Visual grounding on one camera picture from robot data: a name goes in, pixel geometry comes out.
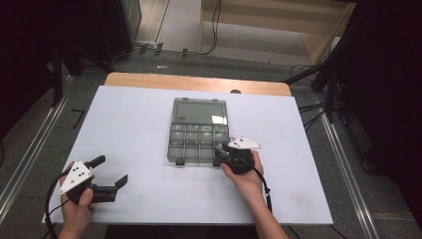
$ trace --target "wooden table edge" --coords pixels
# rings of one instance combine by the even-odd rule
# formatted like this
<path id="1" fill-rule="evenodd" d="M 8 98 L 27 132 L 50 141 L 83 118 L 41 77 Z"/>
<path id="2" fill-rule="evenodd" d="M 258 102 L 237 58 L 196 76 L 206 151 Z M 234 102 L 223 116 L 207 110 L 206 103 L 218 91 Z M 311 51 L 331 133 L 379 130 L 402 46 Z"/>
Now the wooden table edge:
<path id="1" fill-rule="evenodd" d="M 160 74 L 110 73 L 105 79 L 105 86 L 227 93 L 238 90 L 251 95 L 292 96 L 285 83 Z"/>

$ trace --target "table surface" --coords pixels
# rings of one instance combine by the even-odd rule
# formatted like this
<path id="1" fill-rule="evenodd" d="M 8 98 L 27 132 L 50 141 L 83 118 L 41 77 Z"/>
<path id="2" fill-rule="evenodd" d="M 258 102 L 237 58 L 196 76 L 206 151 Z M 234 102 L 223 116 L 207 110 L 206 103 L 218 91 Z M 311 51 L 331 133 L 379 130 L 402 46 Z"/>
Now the table surface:
<path id="1" fill-rule="evenodd" d="M 233 183 L 218 167 L 208 164 L 176 166 L 166 157 L 174 98 L 226 101 L 230 135 L 246 136 L 260 143 L 265 177 L 272 189 L 274 215 L 282 224 L 332 224 L 312 152 L 292 97 L 227 94 L 209 91 L 150 89 L 171 81 L 171 88 L 205 79 L 159 75 L 126 75 L 134 87 L 111 87 L 127 81 L 110 74 L 100 87 L 66 165 L 104 154 L 106 162 L 93 169 L 93 183 L 112 185 L 128 174 L 128 184 L 116 202 L 101 203 L 93 222 L 105 224 L 252 224 L 253 218 Z M 146 86 L 143 79 L 153 82 Z M 224 92 L 253 90 L 249 83 L 219 82 Z M 290 94 L 285 84 L 280 86 Z M 52 207 L 58 205 L 58 188 Z M 61 212 L 53 222 L 63 222 Z"/>

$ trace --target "plastic organizer box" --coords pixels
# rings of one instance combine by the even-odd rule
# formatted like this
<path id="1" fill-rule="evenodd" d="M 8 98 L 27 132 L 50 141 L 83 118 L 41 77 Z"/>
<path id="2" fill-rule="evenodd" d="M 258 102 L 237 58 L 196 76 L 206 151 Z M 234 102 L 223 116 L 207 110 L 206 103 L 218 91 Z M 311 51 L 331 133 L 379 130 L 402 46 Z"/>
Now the plastic organizer box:
<path id="1" fill-rule="evenodd" d="M 167 153 L 170 162 L 220 165 L 214 147 L 229 140 L 225 101 L 174 99 Z"/>

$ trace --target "human hand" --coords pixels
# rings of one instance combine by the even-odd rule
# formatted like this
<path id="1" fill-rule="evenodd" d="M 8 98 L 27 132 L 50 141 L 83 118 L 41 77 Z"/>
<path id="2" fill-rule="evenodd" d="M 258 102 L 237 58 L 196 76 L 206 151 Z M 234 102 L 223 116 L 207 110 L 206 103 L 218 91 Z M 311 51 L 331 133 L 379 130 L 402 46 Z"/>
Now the human hand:
<path id="1" fill-rule="evenodd" d="M 260 156 L 256 151 L 252 151 L 255 159 L 255 168 L 264 175 L 264 167 L 261 163 Z M 226 164 L 221 163 L 221 168 L 227 177 L 229 177 L 234 183 L 239 193 L 250 204 L 253 201 L 264 200 L 263 197 L 263 182 L 254 170 L 250 170 L 245 174 L 234 174 L 232 169 Z"/>
<path id="2" fill-rule="evenodd" d="M 71 162 L 68 168 L 71 168 L 74 163 Z M 63 184 L 67 176 L 60 179 L 60 185 Z M 85 231 L 91 223 L 91 211 L 95 209 L 96 204 L 91 203 L 94 192 L 87 188 L 81 195 L 79 204 L 76 205 L 72 201 L 65 203 L 62 206 L 63 213 L 63 229 L 59 238 L 82 238 Z M 66 193 L 62 194 L 61 202 L 66 202 L 69 198 Z"/>

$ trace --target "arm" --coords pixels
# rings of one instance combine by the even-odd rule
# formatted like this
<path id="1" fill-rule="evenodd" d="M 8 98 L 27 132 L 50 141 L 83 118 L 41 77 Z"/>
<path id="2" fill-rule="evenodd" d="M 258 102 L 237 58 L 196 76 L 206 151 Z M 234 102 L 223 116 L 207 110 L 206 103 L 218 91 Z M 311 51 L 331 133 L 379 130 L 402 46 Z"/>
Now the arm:
<path id="1" fill-rule="evenodd" d="M 60 184 L 62 185 L 65 181 L 66 176 L 60 179 Z M 91 211 L 96 207 L 95 204 L 92 204 L 93 200 L 93 190 L 87 188 L 84 193 L 81 195 L 80 202 L 78 205 L 72 201 L 67 202 L 62 206 L 63 213 L 63 228 L 60 232 L 60 239 L 77 239 L 82 238 L 87 230 L 88 226 L 91 223 Z M 64 203 L 69 198 L 65 194 L 62 195 L 61 201 Z"/>
<path id="2" fill-rule="evenodd" d="M 252 151 L 252 153 L 254 154 L 255 167 L 264 174 L 260 156 L 256 151 Z M 226 176 L 235 183 L 239 193 L 251 209 L 259 237 L 266 239 L 289 238 L 267 207 L 263 196 L 263 183 L 257 173 L 251 170 L 245 174 L 236 175 L 227 164 L 222 163 L 221 167 Z"/>

